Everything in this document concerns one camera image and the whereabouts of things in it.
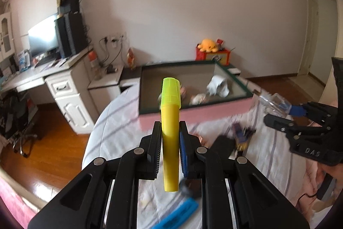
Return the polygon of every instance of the bottle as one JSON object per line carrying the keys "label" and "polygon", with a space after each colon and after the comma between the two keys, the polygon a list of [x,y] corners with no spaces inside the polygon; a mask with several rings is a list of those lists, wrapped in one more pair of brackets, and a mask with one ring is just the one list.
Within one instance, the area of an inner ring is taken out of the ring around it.
{"label": "bottle", "polygon": [[88,53],[88,58],[90,61],[90,67],[92,69],[92,73],[94,74],[95,80],[100,80],[102,78],[102,73],[100,70],[99,60],[96,52],[94,50]]}
{"label": "bottle", "polygon": [[254,91],[253,93],[259,97],[261,104],[265,106],[266,114],[285,118],[292,108],[291,103],[278,93],[273,95],[268,93],[262,95],[262,93],[258,91]]}

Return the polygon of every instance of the highlighter cap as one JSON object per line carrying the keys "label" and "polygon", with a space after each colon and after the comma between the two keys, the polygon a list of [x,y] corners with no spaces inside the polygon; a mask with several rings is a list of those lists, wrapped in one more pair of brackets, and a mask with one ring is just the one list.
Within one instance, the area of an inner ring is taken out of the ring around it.
{"label": "highlighter cap", "polygon": [[164,78],[162,84],[161,107],[177,105],[181,108],[180,82],[174,78]]}

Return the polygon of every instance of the desk drawer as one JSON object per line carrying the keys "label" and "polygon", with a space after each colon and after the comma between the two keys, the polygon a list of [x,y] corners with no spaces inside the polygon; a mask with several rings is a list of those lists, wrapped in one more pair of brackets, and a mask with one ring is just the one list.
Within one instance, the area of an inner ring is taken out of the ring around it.
{"label": "desk drawer", "polygon": [[46,79],[46,83],[54,98],[78,93],[70,75],[58,78],[49,77]]}

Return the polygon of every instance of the computer monitor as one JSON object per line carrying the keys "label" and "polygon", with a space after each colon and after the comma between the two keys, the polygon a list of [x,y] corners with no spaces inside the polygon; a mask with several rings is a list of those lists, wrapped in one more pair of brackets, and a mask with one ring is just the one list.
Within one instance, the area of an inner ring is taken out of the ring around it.
{"label": "computer monitor", "polygon": [[54,22],[56,19],[57,14],[53,14],[29,29],[30,54],[32,58],[58,48]]}

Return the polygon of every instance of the speaker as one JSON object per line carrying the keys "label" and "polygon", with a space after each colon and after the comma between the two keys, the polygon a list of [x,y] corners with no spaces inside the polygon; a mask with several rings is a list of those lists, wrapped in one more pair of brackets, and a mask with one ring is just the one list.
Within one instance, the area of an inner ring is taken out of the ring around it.
{"label": "speaker", "polygon": [[56,0],[56,2],[58,14],[80,11],[80,3],[78,0]]}
{"label": "speaker", "polygon": [[67,58],[72,55],[72,52],[69,45],[68,34],[66,32],[66,20],[64,17],[55,20],[55,29],[61,58]]}
{"label": "speaker", "polygon": [[88,46],[87,37],[83,28],[81,13],[68,13],[63,15],[66,23],[71,53],[76,55]]}

